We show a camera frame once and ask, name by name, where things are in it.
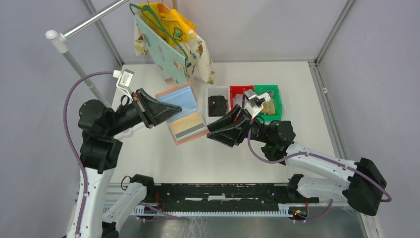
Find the gold credit card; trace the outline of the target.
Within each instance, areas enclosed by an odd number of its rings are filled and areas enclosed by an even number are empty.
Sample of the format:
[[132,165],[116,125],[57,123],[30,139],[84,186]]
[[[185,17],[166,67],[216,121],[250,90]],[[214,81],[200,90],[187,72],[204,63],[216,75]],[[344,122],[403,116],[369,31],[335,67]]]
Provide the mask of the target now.
[[175,140],[181,141],[206,131],[207,126],[204,123],[201,113],[196,112],[170,122],[169,128],[171,129]]

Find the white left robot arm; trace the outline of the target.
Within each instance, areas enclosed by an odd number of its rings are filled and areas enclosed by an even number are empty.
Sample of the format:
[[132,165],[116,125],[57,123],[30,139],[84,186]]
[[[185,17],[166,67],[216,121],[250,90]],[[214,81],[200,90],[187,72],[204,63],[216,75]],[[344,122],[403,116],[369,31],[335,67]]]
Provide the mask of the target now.
[[99,100],[89,100],[79,109],[78,126],[83,142],[74,154],[80,166],[80,189],[69,238],[116,238],[141,202],[156,195],[152,177],[134,175],[123,195],[105,211],[105,200],[117,166],[122,142],[116,136],[137,125],[155,127],[182,111],[180,106],[160,102],[138,89],[122,96],[114,110]]

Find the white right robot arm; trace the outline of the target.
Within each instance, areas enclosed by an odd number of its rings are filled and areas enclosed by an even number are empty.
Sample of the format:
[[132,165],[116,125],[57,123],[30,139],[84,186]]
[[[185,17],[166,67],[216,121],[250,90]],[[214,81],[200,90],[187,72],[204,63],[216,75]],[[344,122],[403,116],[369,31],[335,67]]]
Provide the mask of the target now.
[[375,163],[335,158],[295,142],[292,124],[286,120],[264,123],[236,105],[227,115],[208,124],[207,138],[229,147],[246,141],[250,152],[267,164],[296,167],[318,175],[293,175],[286,188],[292,202],[303,198],[345,201],[356,211],[375,216],[381,203],[392,201],[387,182]]

